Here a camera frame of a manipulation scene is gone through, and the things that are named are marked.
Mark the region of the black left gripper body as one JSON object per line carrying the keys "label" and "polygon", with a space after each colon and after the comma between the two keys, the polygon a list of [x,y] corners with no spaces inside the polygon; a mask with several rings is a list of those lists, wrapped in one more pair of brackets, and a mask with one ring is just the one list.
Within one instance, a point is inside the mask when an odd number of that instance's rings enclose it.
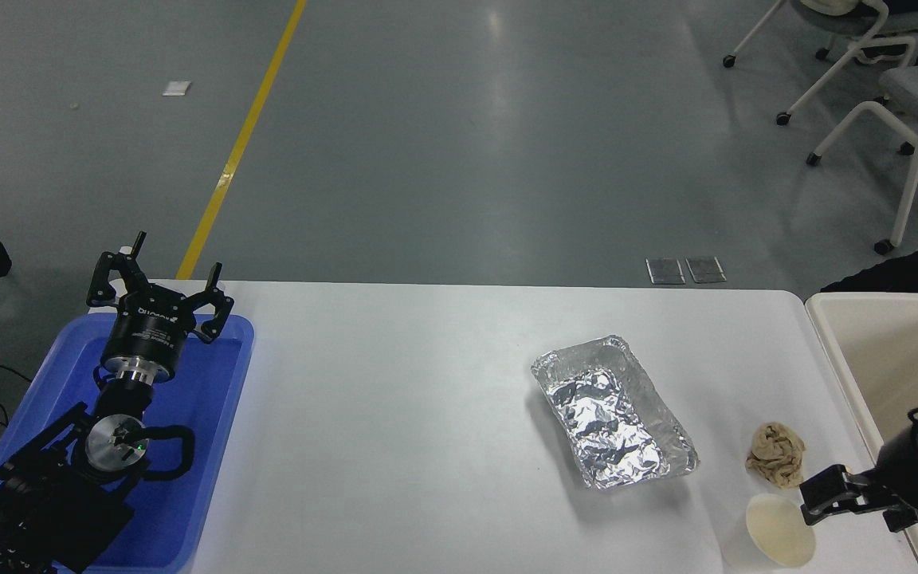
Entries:
{"label": "black left gripper body", "polygon": [[100,364],[117,370],[121,360],[139,357],[163,370],[175,370],[192,330],[192,313],[182,308],[183,299],[174,290],[128,292],[118,299],[116,322]]}

